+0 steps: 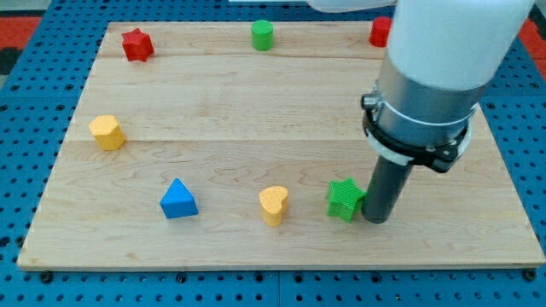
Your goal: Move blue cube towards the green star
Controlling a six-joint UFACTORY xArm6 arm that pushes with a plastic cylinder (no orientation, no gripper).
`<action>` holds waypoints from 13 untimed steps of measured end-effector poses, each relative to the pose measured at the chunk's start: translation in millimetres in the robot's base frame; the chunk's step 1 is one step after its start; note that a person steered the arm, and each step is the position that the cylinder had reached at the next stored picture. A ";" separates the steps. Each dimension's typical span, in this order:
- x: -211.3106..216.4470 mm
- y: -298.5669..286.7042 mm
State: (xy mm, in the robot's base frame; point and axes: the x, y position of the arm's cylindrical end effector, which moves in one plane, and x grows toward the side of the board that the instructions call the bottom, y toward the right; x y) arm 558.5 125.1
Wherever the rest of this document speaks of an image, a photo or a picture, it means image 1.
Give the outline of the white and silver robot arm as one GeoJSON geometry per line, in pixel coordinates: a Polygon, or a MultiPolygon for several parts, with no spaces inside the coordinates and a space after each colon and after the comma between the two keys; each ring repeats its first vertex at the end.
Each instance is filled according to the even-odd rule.
{"type": "Polygon", "coordinates": [[[448,171],[533,0],[397,0],[380,74],[362,97],[379,171],[448,171]]]}

